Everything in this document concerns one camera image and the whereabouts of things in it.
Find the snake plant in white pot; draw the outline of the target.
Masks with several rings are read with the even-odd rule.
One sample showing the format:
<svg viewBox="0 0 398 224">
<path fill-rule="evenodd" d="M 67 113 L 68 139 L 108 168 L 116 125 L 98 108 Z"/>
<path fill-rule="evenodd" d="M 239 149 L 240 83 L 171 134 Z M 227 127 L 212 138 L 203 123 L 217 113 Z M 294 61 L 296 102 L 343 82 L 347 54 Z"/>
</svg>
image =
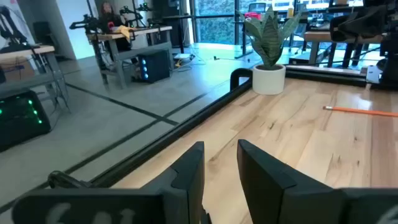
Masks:
<svg viewBox="0 0 398 224">
<path fill-rule="evenodd" d="M 259 20 L 246 18 L 239 13 L 245 25 L 245 31 L 251 39 L 254 51 L 261 57 L 262 63 L 256 65 L 252 72 L 252 88 L 261 95 L 278 95 L 284 90 L 286 67 L 278 64 L 284 40 L 297 28 L 303 10 L 279 25 L 277 12 L 270 6 Z"/>
</svg>

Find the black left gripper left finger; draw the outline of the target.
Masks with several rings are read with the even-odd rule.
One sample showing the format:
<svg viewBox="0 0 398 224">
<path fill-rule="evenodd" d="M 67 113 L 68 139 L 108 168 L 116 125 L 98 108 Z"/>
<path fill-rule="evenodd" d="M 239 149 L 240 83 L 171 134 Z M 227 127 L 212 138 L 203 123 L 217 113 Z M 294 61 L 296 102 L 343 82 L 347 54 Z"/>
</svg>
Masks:
<svg viewBox="0 0 398 224">
<path fill-rule="evenodd" d="M 142 224 L 211 224 L 203 207 L 205 145 L 198 141 L 141 189 L 155 202 L 145 207 Z"/>
</svg>

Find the yellow cloth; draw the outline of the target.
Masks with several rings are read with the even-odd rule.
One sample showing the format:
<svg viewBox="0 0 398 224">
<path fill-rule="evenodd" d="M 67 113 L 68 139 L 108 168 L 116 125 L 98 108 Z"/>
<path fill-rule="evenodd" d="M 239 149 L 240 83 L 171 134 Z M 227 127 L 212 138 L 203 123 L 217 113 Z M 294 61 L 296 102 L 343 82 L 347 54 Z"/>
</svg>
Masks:
<svg viewBox="0 0 398 224">
<path fill-rule="evenodd" d="M 136 30 L 135 27 L 126 27 L 124 25 L 118 26 L 118 27 L 113 27 L 112 32 L 115 34 L 122 34 L 123 36 L 125 36 L 125 38 L 127 40 L 130 40 L 130 35 L 131 33 Z"/>
</svg>

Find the black equipment case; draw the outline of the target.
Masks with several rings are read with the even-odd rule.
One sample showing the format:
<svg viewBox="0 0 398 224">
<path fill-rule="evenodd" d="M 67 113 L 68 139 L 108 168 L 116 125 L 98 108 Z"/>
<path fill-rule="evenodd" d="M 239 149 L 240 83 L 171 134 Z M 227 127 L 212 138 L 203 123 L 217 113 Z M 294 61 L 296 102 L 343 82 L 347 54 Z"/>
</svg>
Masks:
<svg viewBox="0 0 398 224">
<path fill-rule="evenodd" d="M 330 36 L 334 42 L 348 39 L 370 39 L 384 32 L 387 6 L 365 7 L 350 15 L 335 17 L 330 22 Z"/>
</svg>

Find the cardboard box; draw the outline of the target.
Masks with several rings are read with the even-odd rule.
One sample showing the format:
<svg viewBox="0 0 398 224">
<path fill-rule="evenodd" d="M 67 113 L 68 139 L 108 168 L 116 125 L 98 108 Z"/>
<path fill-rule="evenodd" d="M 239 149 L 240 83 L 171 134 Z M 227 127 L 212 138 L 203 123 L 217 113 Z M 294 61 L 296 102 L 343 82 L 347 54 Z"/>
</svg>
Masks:
<svg viewBox="0 0 398 224">
<path fill-rule="evenodd" d="M 16 82 L 33 77 L 35 72 L 28 58 L 16 57 L 0 60 L 6 82 Z"/>
</svg>

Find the computer tower with blue lights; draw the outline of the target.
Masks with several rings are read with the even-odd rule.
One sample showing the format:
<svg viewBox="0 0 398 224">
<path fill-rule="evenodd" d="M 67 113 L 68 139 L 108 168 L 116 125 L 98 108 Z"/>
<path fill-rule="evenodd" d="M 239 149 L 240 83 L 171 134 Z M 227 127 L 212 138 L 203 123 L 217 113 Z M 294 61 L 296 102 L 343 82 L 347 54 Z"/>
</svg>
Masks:
<svg viewBox="0 0 398 224">
<path fill-rule="evenodd" d="M 166 50 L 155 50 L 138 55 L 140 81 L 155 83 L 170 77 L 170 60 Z"/>
</svg>

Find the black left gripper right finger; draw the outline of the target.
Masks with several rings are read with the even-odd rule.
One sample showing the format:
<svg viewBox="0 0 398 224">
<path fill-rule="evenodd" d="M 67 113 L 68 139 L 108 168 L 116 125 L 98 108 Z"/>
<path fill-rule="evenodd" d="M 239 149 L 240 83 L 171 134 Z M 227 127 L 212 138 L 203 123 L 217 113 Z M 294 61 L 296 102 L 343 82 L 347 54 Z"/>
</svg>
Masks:
<svg viewBox="0 0 398 224">
<path fill-rule="evenodd" d="M 339 194 L 245 139 L 238 170 L 253 224 L 339 224 Z"/>
</svg>

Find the orange pencil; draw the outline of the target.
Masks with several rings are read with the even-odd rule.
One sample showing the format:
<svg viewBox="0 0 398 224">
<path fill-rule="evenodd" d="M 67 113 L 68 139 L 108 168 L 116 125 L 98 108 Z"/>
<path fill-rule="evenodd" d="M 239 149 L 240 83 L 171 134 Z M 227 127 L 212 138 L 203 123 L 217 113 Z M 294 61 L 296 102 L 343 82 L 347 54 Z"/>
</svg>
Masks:
<svg viewBox="0 0 398 224">
<path fill-rule="evenodd" d="M 398 118 L 398 113 L 386 112 L 386 111 L 361 110 L 361 109 L 344 108 L 336 106 L 323 106 L 323 109 L 329 111 L 340 111 L 347 113 L 358 113 L 358 114 L 368 114 L 368 115 L 388 116 L 388 117 Z"/>
</svg>

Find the computer tower with green lights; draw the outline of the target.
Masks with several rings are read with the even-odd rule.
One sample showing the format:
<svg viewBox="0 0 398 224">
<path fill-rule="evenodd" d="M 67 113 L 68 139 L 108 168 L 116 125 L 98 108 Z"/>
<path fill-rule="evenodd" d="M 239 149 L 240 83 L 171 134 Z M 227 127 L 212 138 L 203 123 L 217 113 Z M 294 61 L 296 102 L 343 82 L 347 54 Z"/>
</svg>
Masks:
<svg viewBox="0 0 398 224">
<path fill-rule="evenodd" d="M 34 91 L 0 98 L 0 152 L 50 129 L 49 117 Z"/>
</svg>

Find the person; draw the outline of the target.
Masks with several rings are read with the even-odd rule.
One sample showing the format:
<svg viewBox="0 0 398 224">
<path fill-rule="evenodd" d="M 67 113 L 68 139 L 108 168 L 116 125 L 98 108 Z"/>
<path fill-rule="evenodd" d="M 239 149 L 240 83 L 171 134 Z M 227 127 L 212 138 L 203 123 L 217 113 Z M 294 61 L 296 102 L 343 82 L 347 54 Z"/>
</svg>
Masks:
<svg viewBox="0 0 398 224">
<path fill-rule="evenodd" d="M 116 14 L 112 5 L 107 1 L 103 2 L 101 5 L 101 16 L 99 20 L 101 22 L 101 30 L 105 34 L 112 33 L 113 27 L 127 26 L 127 17 Z M 127 51 L 131 49 L 131 45 L 126 39 L 119 38 L 116 39 L 115 42 L 119 51 Z"/>
</svg>

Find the wooden desk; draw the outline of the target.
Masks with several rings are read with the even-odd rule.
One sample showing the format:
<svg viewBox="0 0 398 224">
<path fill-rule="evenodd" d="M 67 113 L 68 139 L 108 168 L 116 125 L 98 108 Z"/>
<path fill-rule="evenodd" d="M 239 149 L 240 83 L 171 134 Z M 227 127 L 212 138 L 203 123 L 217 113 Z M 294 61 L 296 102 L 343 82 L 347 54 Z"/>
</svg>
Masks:
<svg viewBox="0 0 398 224">
<path fill-rule="evenodd" d="M 0 98 L 17 95 L 38 86 L 45 86 L 47 92 L 49 93 L 49 97 L 44 98 L 44 100 L 51 99 L 56 105 L 58 97 L 60 97 L 64 101 L 68 111 L 71 112 L 68 105 L 68 91 L 66 88 L 65 77 L 58 65 L 54 52 L 55 49 L 53 46 L 42 45 L 35 49 L 1 53 L 0 60 L 28 57 L 29 55 L 33 55 L 34 62 L 38 61 L 39 55 L 43 55 L 47 60 L 47 65 L 50 71 L 40 72 L 39 75 L 34 75 L 33 77 L 22 79 L 16 82 L 6 82 L 0 84 Z"/>
<path fill-rule="evenodd" d="M 361 46 L 365 45 L 365 44 L 380 44 L 383 37 L 384 37 L 383 35 L 377 35 L 370 39 L 364 39 L 362 37 L 358 37 L 357 39 L 349 38 L 349 39 L 342 40 L 342 41 L 334 41 L 334 40 L 332 40 L 331 34 L 329 32 L 308 31 L 304 34 L 304 40 L 306 42 L 312 43 L 309 65 L 320 65 L 321 64 L 321 62 L 319 62 L 319 63 L 317 62 L 319 45 L 321 42 L 331 42 L 332 45 L 331 45 L 330 58 L 329 58 L 329 61 L 327 62 L 328 67 L 332 66 L 334 63 L 342 63 L 343 68 L 348 68 L 351 61 L 353 61 L 352 65 L 357 66 L 360 56 L 365 54 L 365 53 L 363 53 L 363 54 L 361 53 L 361 51 L 362 51 Z M 345 56 L 342 61 L 333 61 L 337 43 L 346 43 L 347 44 L 347 47 L 345 50 Z"/>
<path fill-rule="evenodd" d="M 149 45 L 147 47 L 141 47 L 138 49 L 131 49 L 128 51 L 121 52 L 118 50 L 116 45 L 117 39 L 126 39 L 126 37 L 121 32 L 114 32 L 112 34 L 87 34 L 88 40 L 91 41 L 92 46 L 95 50 L 95 57 L 97 64 L 99 66 L 99 71 L 102 77 L 102 81 L 105 85 L 108 84 L 108 76 L 116 77 L 120 83 L 121 88 L 127 87 L 127 78 L 124 74 L 122 63 L 124 60 L 128 60 L 144 53 L 153 52 L 155 50 L 166 50 L 168 53 L 166 63 L 169 68 L 172 68 L 174 58 L 172 55 L 172 43 L 170 41 L 170 31 L 172 30 L 171 26 L 160 26 L 160 27 L 151 27 L 151 28 L 132 28 L 129 29 L 130 40 L 133 40 L 135 37 L 139 35 L 146 34 L 161 34 L 163 32 L 166 33 L 167 41 L 159 44 Z M 102 58 L 101 51 L 99 49 L 99 41 L 101 42 L 109 42 L 110 46 L 110 54 L 114 59 L 114 70 L 110 70 L 104 63 Z"/>
</svg>

